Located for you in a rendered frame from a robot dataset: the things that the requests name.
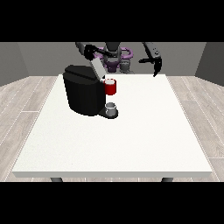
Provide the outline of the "black coffee machine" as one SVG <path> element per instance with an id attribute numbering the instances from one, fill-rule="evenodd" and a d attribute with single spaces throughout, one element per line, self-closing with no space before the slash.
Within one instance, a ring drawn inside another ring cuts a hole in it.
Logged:
<path id="1" fill-rule="evenodd" d="M 106 108 L 105 84 L 97 79 L 91 66 L 70 65 L 65 68 L 63 80 L 71 110 L 83 116 L 118 117 L 118 110 L 109 113 Z"/>

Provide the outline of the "small grey cup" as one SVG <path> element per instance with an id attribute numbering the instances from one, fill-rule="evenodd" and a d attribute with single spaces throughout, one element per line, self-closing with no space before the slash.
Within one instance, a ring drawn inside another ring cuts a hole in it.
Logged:
<path id="1" fill-rule="evenodd" d="M 107 116 L 114 116 L 116 114 L 116 105 L 113 102 L 108 102 L 105 105 L 105 109 Z"/>

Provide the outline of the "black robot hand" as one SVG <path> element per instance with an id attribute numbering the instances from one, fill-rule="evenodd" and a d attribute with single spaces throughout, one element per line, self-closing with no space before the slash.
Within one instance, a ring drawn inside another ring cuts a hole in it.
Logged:
<path id="1" fill-rule="evenodd" d="M 161 71 L 162 68 L 162 58 L 161 57 L 149 57 L 145 59 L 140 59 L 139 63 L 151 63 L 154 65 L 154 74 L 153 76 L 156 77 L 158 73 Z"/>
<path id="2" fill-rule="evenodd" d="M 104 50 L 99 49 L 95 45 L 86 45 L 84 49 L 84 56 L 87 60 L 93 60 L 95 58 L 95 53 L 100 53 L 102 55 L 106 55 L 112 57 L 113 54 L 111 52 L 106 52 Z"/>

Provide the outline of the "small grey coffee pod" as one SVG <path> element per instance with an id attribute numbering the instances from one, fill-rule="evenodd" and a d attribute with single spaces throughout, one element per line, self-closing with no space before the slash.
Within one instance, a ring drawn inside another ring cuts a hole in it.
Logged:
<path id="1" fill-rule="evenodd" d="M 128 60 L 123 60 L 120 63 L 120 71 L 125 74 L 130 71 L 130 62 Z"/>

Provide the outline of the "pale grey machine lid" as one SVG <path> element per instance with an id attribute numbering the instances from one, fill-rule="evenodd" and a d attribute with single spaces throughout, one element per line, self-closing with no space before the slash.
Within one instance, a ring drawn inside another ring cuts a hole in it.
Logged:
<path id="1" fill-rule="evenodd" d="M 101 80 L 107 73 L 99 58 L 91 60 L 90 66 L 94 69 L 95 75 L 98 80 Z"/>

